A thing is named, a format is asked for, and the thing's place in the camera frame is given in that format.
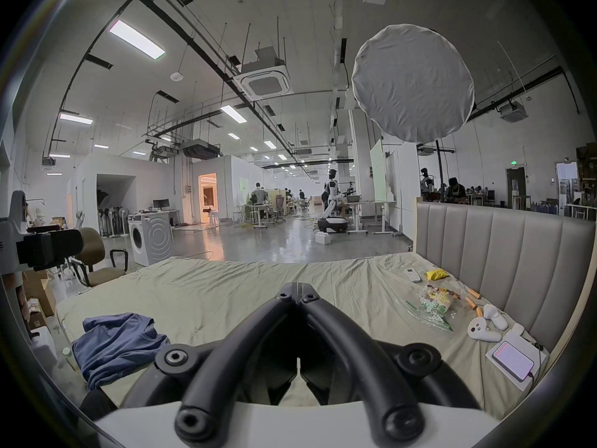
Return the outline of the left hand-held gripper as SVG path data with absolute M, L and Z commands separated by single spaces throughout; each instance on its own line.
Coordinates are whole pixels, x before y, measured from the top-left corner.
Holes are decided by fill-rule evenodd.
M 40 271 L 62 265 L 84 248 L 78 229 L 54 229 L 52 226 L 26 227 L 26 196 L 22 190 L 12 193 L 8 217 L 1 219 L 1 273 Z

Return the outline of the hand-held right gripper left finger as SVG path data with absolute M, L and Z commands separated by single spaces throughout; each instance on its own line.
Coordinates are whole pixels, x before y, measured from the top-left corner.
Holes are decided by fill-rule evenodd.
M 141 408 L 180 401 L 175 434 L 189 446 L 223 446 L 237 402 L 278 406 L 297 376 L 292 322 L 297 283 L 250 313 L 225 338 L 161 349 L 121 403 Z

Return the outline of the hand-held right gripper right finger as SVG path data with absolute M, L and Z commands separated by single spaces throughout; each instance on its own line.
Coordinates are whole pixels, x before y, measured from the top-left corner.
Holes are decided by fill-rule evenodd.
M 298 284 L 301 377 L 323 405 L 362 401 L 378 446 L 407 446 L 430 428 L 422 404 L 481 407 L 439 350 L 373 339 L 306 282 Z

